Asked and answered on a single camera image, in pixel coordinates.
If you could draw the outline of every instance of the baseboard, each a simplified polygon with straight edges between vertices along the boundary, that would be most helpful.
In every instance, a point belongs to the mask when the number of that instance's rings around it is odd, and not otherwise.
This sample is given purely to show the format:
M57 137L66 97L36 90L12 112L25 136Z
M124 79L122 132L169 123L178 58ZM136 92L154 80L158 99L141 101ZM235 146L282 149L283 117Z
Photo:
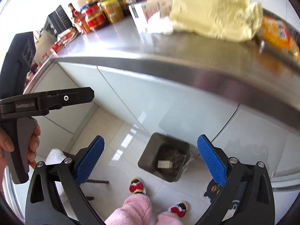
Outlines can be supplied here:
M73 134L73 137L71 138L70 142L68 143L68 145L64 149L64 152L69 152L71 150L71 148L73 147L73 145L74 145L75 141L77 140L79 134L84 129L84 127L86 126L86 124L88 123L88 121L90 120L90 118L95 114L95 112L97 111L98 107L99 106L96 105L96 104L94 104L92 106L92 108L90 109L90 111L86 114L86 116L84 117L84 119L81 121L79 127L76 129L75 133Z

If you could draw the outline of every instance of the yellow lid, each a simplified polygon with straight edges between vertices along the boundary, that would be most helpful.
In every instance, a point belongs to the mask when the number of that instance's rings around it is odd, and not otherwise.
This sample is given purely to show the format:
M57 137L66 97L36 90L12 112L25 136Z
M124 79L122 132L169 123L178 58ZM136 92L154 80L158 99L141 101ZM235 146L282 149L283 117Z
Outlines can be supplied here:
M117 3L118 0L106 0L104 2L101 3L101 7L107 6L107 5L111 5L113 3Z

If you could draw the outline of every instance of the blue textured pad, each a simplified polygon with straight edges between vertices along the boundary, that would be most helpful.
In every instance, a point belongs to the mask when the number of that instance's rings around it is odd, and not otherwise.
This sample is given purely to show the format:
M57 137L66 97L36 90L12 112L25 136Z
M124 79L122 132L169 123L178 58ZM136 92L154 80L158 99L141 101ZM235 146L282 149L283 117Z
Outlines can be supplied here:
M226 168L203 135L198 137L197 147L214 181L224 187L227 181Z
M103 137L99 136L77 166L75 182L78 186L85 183L90 177L104 151L104 145Z

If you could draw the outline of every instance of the stainless steel countertop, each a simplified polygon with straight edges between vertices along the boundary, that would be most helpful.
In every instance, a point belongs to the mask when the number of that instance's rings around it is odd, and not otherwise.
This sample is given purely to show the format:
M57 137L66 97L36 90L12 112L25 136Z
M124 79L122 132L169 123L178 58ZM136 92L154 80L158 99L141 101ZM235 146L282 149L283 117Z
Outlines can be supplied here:
M300 74L271 54L260 53L254 41L148 34L139 32L129 17L77 37L51 62L91 64L183 83L253 107L300 130Z

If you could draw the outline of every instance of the fuzzy pink pant leg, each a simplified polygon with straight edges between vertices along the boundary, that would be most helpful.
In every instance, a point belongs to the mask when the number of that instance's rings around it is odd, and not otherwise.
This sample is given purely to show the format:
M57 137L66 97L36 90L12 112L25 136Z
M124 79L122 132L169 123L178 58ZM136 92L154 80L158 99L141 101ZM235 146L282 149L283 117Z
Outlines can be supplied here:
M105 221L106 225L149 225L152 215L152 204L148 196L131 195ZM155 225L183 225L179 217L165 211L156 218Z

